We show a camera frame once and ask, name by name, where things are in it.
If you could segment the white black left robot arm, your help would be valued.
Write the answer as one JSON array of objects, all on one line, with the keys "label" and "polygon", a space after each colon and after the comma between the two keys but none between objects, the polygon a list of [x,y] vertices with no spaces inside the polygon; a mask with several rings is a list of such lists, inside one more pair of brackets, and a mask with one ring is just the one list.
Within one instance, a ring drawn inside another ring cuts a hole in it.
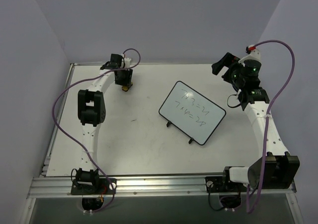
[{"label": "white black left robot arm", "polygon": [[131,59],[115,55],[101,66],[96,78],[90,81],[86,89],[78,91],[78,119],[82,127],[82,155],[79,168],[72,180],[72,195],[96,195],[107,193],[107,188],[114,188],[115,181],[101,178],[101,168],[97,164],[98,134],[106,118],[104,94],[114,83],[125,91],[132,86],[133,65]]}]

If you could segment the small black-framed whiteboard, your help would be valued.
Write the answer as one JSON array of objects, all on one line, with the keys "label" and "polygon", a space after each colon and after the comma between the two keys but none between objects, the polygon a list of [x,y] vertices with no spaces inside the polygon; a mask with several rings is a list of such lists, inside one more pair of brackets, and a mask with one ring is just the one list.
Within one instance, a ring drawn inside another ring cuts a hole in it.
[{"label": "small black-framed whiteboard", "polygon": [[177,81],[159,108],[159,114],[190,140],[203,146],[226,116],[220,107],[182,81]]}]

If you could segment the yellow bone-shaped eraser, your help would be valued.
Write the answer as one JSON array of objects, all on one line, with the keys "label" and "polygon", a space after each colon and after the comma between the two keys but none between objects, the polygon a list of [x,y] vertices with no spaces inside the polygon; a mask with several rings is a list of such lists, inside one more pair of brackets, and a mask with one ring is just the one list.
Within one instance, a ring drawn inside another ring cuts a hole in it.
[{"label": "yellow bone-shaped eraser", "polygon": [[122,86],[122,90],[123,90],[124,92],[129,91],[130,88],[131,88],[131,86]]}]

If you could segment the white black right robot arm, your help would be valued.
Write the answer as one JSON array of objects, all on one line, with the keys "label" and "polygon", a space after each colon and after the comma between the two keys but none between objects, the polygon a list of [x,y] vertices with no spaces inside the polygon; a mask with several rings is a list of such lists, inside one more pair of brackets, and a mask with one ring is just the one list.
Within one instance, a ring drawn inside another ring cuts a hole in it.
[{"label": "white black right robot arm", "polygon": [[283,144],[270,111],[270,99],[260,86],[258,74],[261,68],[260,54],[253,50],[240,59],[226,53],[212,64],[217,75],[222,68],[227,71],[222,79],[236,91],[239,106],[247,115],[259,149],[259,158],[249,167],[227,166],[221,177],[221,186],[233,190],[239,183],[252,189],[287,189],[300,167],[297,156],[290,155]]}]

